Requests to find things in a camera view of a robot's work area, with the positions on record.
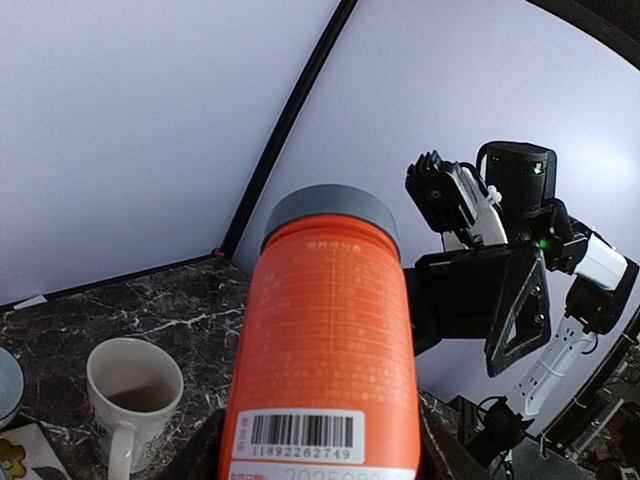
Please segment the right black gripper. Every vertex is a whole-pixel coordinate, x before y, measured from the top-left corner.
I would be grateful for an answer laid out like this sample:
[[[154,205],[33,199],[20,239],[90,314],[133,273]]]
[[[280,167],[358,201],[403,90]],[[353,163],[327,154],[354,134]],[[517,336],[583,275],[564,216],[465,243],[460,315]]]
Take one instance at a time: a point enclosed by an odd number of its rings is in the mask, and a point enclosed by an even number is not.
[[[546,269],[537,247],[427,254],[403,273],[415,356],[445,339],[483,340],[487,373],[496,377],[550,339]]]

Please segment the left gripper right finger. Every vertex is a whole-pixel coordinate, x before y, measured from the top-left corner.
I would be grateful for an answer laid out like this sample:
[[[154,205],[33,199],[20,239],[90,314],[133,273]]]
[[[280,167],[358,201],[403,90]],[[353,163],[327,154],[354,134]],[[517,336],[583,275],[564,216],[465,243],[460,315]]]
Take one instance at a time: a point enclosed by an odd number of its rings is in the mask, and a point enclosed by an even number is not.
[[[437,417],[421,419],[421,479],[481,480],[487,471],[447,431]]]

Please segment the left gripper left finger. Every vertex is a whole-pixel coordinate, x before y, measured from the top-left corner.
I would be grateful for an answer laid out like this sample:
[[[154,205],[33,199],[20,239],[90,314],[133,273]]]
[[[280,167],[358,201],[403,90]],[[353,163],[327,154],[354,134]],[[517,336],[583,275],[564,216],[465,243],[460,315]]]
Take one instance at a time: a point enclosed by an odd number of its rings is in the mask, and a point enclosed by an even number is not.
[[[187,442],[176,458],[172,478],[217,479],[225,409],[215,410]]]

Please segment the orange pill bottle grey cap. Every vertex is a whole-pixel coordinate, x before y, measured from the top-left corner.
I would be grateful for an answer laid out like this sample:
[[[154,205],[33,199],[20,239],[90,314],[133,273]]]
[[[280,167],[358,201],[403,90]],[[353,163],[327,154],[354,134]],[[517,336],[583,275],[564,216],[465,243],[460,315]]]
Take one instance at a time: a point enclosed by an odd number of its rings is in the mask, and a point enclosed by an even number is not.
[[[226,410],[221,479],[413,479],[419,395],[387,207],[355,187],[273,209]]]

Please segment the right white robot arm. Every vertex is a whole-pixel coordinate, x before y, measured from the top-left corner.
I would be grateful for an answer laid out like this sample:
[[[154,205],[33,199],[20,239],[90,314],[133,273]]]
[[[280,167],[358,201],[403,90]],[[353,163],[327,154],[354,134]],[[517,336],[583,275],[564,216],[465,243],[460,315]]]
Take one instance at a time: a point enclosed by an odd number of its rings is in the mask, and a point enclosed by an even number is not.
[[[619,321],[639,274],[556,194],[557,155],[495,140],[474,163],[422,154],[405,188],[442,251],[405,272],[414,350],[479,339],[496,377],[527,355],[535,362],[506,393],[478,405],[466,444],[482,466],[525,437],[550,394]]]

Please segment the cream ceramic mug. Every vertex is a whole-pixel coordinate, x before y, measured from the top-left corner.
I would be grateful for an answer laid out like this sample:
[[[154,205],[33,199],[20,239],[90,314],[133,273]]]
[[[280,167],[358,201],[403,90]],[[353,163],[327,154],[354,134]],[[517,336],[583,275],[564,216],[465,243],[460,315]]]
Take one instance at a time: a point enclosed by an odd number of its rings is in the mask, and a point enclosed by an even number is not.
[[[150,342],[113,338],[91,351],[86,377],[96,456],[109,479],[128,479],[163,446],[183,395],[182,372]]]

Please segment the floral rectangular ceramic plate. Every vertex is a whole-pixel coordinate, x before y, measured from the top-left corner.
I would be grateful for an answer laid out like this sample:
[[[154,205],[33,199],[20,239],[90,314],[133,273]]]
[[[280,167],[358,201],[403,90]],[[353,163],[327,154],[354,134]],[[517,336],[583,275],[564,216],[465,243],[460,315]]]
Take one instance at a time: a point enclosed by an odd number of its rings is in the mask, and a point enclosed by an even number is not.
[[[70,479],[37,423],[1,434],[1,467],[8,479]]]

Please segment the blue striped ceramic bowl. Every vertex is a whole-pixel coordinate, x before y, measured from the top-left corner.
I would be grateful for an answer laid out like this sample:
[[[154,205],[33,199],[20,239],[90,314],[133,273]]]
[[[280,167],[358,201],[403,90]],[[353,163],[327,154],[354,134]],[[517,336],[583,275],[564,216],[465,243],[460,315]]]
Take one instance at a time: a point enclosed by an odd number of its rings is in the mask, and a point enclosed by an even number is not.
[[[0,361],[0,417],[4,429],[20,410],[25,378],[18,360],[5,348],[1,348]]]

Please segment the right black frame post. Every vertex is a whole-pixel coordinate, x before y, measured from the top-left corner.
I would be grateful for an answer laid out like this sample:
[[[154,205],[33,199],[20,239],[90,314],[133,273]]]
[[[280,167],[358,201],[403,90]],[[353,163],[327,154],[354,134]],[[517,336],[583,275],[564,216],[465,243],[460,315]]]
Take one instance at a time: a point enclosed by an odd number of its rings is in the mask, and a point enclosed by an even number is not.
[[[277,119],[221,245],[211,252],[214,257],[227,260],[234,257],[298,116],[358,3],[358,0],[338,2]]]

